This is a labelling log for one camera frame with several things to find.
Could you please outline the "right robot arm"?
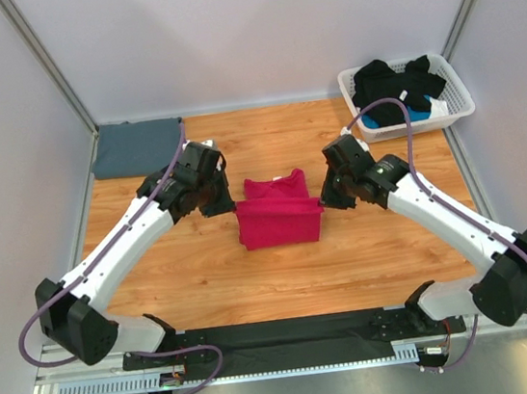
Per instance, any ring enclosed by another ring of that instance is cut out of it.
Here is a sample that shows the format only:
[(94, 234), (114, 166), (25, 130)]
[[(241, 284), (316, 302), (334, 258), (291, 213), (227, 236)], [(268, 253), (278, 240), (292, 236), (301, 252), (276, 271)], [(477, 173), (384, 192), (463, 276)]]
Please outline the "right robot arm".
[(512, 327), (527, 314), (527, 228), (518, 232), (470, 210), (396, 155), (374, 160), (368, 145), (349, 132), (322, 153), (327, 164), (322, 206), (377, 204), (422, 225), (474, 266), (474, 276), (418, 287), (406, 311), (411, 330), (427, 335), (441, 320), (470, 314)]

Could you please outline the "pink t shirt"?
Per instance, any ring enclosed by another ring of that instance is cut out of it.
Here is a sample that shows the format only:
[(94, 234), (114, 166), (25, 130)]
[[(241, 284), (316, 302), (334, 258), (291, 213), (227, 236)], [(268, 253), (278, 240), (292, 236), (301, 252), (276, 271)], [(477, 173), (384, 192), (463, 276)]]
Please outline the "pink t shirt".
[(306, 187), (305, 174), (293, 169), (270, 181), (244, 182), (244, 199), (236, 203), (239, 243), (247, 250), (317, 242), (324, 208)]

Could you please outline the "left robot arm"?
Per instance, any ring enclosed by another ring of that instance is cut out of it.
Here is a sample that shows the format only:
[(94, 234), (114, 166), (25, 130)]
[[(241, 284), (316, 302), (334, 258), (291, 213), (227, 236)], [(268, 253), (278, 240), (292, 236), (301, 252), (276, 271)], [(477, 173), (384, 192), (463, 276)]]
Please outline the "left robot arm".
[(151, 314), (108, 313), (124, 278), (147, 250), (184, 217), (213, 217), (235, 209), (225, 158), (214, 141), (187, 142), (172, 170), (145, 178), (123, 217), (101, 243), (62, 280), (43, 280), (35, 291), (40, 328), (91, 366), (111, 353), (140, 353), (156, 367), (176, 357), (176, 330)]

